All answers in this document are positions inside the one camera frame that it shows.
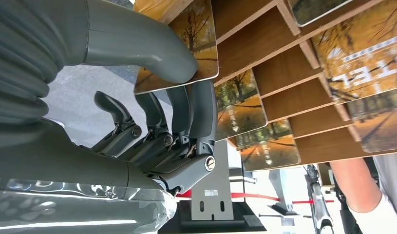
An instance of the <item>person's arm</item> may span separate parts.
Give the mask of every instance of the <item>person's arm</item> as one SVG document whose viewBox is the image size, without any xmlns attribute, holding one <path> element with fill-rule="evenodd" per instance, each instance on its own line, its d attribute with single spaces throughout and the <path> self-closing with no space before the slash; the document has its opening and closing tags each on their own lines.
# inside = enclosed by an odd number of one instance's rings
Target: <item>person's arm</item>
<svg viewBox="0 0 397 234">
<path fill-rule="evenodd" d="M 352 210 L 367 213 L 378 206 L 382 192 L 371 177 L 363 158 L 333 161 L 330 166 Z"/>
</svg>

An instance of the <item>clear plastic sheet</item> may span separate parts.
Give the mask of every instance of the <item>clear plastic sheet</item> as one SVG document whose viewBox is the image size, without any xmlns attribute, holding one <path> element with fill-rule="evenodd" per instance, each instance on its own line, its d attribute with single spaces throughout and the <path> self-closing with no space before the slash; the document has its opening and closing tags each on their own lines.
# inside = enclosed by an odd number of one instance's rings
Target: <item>clear plastic sheet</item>
<svg viewBox="0 0 397 234">
<path fill-rule="evenodd" d="M 163 190 L 12 179 L 0 190 L 0 233 L 143 234 L 176 208 Z"/>
</svg>

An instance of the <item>white sleeve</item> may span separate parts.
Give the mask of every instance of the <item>white sleeve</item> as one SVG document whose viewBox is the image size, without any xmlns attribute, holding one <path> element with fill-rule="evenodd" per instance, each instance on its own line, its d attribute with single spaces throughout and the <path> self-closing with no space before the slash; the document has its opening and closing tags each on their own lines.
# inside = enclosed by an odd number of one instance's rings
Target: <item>white sleeve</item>
<svg viewBox="0 0 397 234">
<path fill-rule="evenodd" d="M 385 194 L 378 206 L 367 213 L 358 213 L 349 207 L 363 234 L 397 234 L 397 214 Z"/>
</svg>

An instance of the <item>gray floor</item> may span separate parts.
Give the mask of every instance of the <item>gray floor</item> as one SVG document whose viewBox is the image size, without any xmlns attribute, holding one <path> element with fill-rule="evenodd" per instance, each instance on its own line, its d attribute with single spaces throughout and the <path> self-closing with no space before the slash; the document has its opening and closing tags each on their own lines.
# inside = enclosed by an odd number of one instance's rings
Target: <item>gray floor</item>
<svg viewBox="0 0 397 234">
<path fill-rule="evenodd" d="M 121 101 L 129 110 L 135 122 L 141 126 L 144 136 L 147 132 L 145 113 L 135 101 L 134 83 L 139 67 L 67 66 L 59 72 L 48 97 L 47 118 L 62 122 L 73 142 L 87 147 L 93 146 L 113 128 L 110 114 L 100 110 L 94 103 L 96 91 L 102 91 Z M 157 93 L 166 113 L 169 128 L 172 107 L 165 91 Z"/>
</svg>

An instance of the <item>card rack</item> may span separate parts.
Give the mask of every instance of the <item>card rack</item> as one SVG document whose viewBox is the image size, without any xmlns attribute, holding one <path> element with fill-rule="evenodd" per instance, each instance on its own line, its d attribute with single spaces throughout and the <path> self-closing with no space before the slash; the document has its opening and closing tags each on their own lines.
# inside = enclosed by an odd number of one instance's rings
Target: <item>card rack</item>
<svg viewBox="0 0 397 234">
<path fill-rule="evenodd" d="M 289 119 L 301 164 L 396 153 L 362 150 L 346 109 L 330 97 L 310 42 L 382 1 L 355 0 L 299 28 L 287 0 L 212 0 L 220 66 L 214 83 L 252 68 L 269 122 Z"/>
</svg>

